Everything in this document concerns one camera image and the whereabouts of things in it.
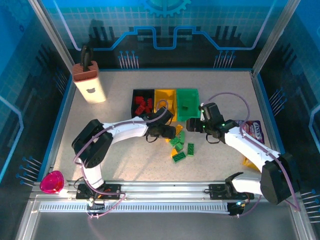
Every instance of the white tabletop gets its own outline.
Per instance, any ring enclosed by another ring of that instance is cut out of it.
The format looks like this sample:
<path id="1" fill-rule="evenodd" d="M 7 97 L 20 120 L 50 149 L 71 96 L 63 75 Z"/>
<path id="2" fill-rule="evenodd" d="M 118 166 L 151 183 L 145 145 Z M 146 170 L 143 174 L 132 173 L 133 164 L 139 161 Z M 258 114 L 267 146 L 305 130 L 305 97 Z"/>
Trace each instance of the white tabletop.
<path id="1" fill-rule="evenodd" d="M 264 140 L 269 147 L 267 132 L 252 85 L 249 72 L 236 71 L 104 71 L 100 80 L 107 94 L 102 103 L 88 104 L 76 90 L 70 113 L 58 150 L 54 170 L 67 180 L 81 177 L 79 167 L 72 163 L 75 153 L 71 143 L 92 119 L 113 123 L 131 119 L 133 89 L 196 88 L 203 102 L 220 92 L 242 95 L 249 103 L 249 120 L 261 121 Z M 218 96 L 215 100 L 225 120 L 243 120 L 247 115 L 245 104 L 235 96 Z M 185 122 L 173 122 L 172 125 Z M 174 163 L 170 157 L 172 147 L 164 139 L 154 143 L 144 137 L 135 137 L 113 144 L 102 165 L 105 180 L 139 181 L 213 181 L 224 180 L 240 171 L 253 171 L 242 165 L 244 157 L 223 144 L 207 143 L 205 134 L 185 131 L 184 151 L 187 143 L 194 143 L 194 157 Z"/>

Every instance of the metal bracket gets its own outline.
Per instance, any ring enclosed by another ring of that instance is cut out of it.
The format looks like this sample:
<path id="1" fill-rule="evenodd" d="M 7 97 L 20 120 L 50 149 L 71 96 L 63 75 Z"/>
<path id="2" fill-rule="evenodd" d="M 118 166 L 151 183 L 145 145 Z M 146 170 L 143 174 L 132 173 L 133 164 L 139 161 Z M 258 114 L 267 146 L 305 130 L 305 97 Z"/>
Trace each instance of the metal bracket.
<path id="1" fill-rule="evenodd" d="M 88 200 L 90 197 L 93 197 L 94 199 L 99 200 L 119 200 L 119 195 L 102 195 L 98 193 L 93 193 L 93 191 L 87 187 L 85 184 L 79 184 L 77 188 L 76 200 Z M 120 184 L 103 184 L 101 186 L 101 189 L 99 189 L 102 192 L 106 193 L 120 193 L 121 191 L 121 185 Z"/>
<path id="2" fill-rule="evenodd" d="M 228 197 L 224 184 L 210 184 L 208 193 L 210 194 L 210 200 L 246 200 L 248 196 L 250 200 L 255 198 L 254 194 L 244 192 L 232 193 L 231 197 Z"/>

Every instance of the pink plastic object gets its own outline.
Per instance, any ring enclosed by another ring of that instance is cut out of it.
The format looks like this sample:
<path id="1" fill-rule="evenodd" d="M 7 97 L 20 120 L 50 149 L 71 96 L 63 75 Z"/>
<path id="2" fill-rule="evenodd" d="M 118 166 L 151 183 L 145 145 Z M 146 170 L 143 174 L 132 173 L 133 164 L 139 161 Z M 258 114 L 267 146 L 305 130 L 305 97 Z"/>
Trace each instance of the pink plastic object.
<path id="1" fill-rule="evenodd" d="M 40 183 L 40 189 L 46 194 L 57 194 L 65 184 L 64 176 L 60 171 L 52 171 Z"/>

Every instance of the green lego brick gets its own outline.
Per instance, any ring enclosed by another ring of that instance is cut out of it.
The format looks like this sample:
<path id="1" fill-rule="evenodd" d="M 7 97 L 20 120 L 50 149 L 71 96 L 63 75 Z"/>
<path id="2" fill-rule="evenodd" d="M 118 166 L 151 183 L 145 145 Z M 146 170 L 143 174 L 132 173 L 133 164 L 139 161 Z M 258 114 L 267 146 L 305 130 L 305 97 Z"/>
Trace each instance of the green lego brick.
<path id="1" fill-rule="evenodd" d="M 175 163 L 177 163 L 177 162 L 185 159 L 186 157 L 187 157 L 187 156 L 186 156 L 186 154 L 185 154 L 184 152 L 180 152 L 179 154 L 173 156 L 172 159 L 173 159 L 173 161 L 174 161 Z"/>
<path id="2" fill-rule="evenodd" d="M 170 141 L 169 141 L 169 143 L 171 144 L 171 146 L 172 147 L 174 147 L 177 143 L 179 143 L 180 142 L 180 140 L 179 140 L 179 138 L 177 138 L 177 137 L 175 137 L 174 139 L 171 139 Z"/>
<path id="3" fill-rule="evenodd" d="M 175 150 L 177 150 L 178 152 L 180 152 L 182 149 L 184 149 L 184 146 L 181 144 L 181 142 L 178 142 L 176 145 L 175 145 Z"/>
<path id="4" fill-rule="evenodd" d="M 180 143 L 184 144 L 185 143 L 185 132 L 181 131 L 179 135 Z"/>
<path id="5" fill-rule="evenodd" d="M 187 150 L 187 155 L 188 157 L 193 157 L 194 156 L 194 150 L 195 150 L 195 145 L 193 143 L 188 143 L 188 150 Z"/>

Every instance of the white robotic arm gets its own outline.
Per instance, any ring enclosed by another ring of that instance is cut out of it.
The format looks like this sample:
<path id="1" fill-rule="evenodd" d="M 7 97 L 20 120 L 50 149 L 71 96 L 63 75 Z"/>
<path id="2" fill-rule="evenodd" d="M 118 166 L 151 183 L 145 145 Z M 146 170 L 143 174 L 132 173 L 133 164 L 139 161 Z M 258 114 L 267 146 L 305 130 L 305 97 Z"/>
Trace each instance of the white robotic arm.
<path id="1" fill-rule="evenodd" d="M 200 110 L 203 130 L 207 133 L 207 137 L 211 135 L 236 149 L 256 165 L 261 172 L 261 175 L 238 172 L 229 176 L 225 180 L 225 189 L 229 196 L 236 193 L 259 194 L 273 204 L 279 204 L 290 197 L 290 188 L 277 162 L 284 166 L 294 192 L 300 190 L 298 167 L 290 154 L 281 155 L 249 134 L 242 135 L 239 125 L 233 120 L 225 121 L 215 103 L 202 103 Z"/>
<path id="2" fill-rule="evenodd" d="M 83 164 L 83 172 L 86 180 L 92 188 L 98 189 L 104 184 L 101 174 L 101 162 L 104 160 L 109 147 L 119 141 L 148 136 L 173 139 L 176 136 L 176 128 L 166 125 L 172 118 L 170 111 L 162 107 L 157 113 L 136 116 L 130 120 L 114 123 L 100 123 L 97 119 L 90 121 L 82 132 L 75 138 L 72 148 L 77 154 L 96 134 L 102 133 L 91 142 L 77 159 Z"/>
<path id="3" fill-rule="evenodd" d="M 249 134 L 246 134 L 246 137 L 254 141 L 256 145 L 260 145 L 261 148 L 265 149 L 274 156 L 278 157 L 280 155 L 279 152 L 268 148 L 251 137 Z M 260 170 L 260 172 L 262 172 L 263 166 L 266 164 L 266 162 L 272 162 L 274 160 L 269 154 L 263 152 L 261 148 L 245 139 L 240 133 L 240 128 L 237 126 L 231 128 L 224 135 L 224 139 L 225 144 L 238 150 L 242 155 L 249 159 Z M 261 175 L 257 176 L 256 174 L 248 172 L 236 176 L 232 180 L 232 184 L 238 193 L 253 193 L 263 195 L 261 192 L 260 181 Z"/>
<path id="4" fill-rule="evenodd" d="M 123 124 L 117 127 L 113 127 L 112 129 L 108 130 L 108 133 L 112 134 L 112 142 L 110 145 L 115 144 L 119 141 L 134 138 L 134 137 L 143 137 L 145 136 L 148 126 L 146 123 L 134 123 L 134 122 L 140 122 L 142 119 L 138 116 L 132 118 L 131 120 L 126 120 L 123 122 L 131 122 L 131 124 Z M 103 128 L 106 129 L 108 127 L 114 126 L 118 124 L 119 122 L 114 123 L 103 123 Z M 102 178 L 101 174 L 101 163 L 97 166 L 94 166 L 92 168 L 83 168 L 83 171 L 85 173 L 85 176 L 87 177 L 87 180 L 89 184 L 97 189 L 100 187 L 104 180 Z"/>

